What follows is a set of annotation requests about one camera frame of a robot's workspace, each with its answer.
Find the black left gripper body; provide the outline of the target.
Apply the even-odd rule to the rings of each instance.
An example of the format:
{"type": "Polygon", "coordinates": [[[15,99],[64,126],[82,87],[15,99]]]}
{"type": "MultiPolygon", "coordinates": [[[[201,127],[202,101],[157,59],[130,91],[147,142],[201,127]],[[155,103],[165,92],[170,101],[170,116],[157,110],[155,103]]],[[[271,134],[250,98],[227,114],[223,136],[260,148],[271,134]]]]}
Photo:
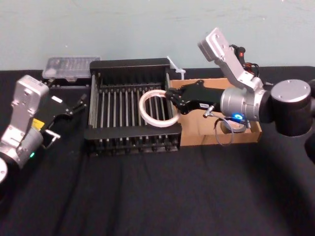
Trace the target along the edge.
{"type": "Polygon", "coordinates": [[[56,96],[50,96],[42,108],[35,114],[32,128],[44,133],[61,119],[71,118],[71,108],[56,96]]]}

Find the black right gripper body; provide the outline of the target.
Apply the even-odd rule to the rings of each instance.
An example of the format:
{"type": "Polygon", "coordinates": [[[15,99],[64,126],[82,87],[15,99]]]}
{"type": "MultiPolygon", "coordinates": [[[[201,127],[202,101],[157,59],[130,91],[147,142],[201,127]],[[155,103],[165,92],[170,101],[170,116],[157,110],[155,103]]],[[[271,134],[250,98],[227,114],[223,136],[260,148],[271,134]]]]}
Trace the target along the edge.
{"type": "Polygon", "coordinates": [[[213,105],[214,111],[220,111],[222,94],[223,89],[219,88],[189,86],[183,93],[184,107],[187,111],[193,111],[207,110],[213,105]]]}

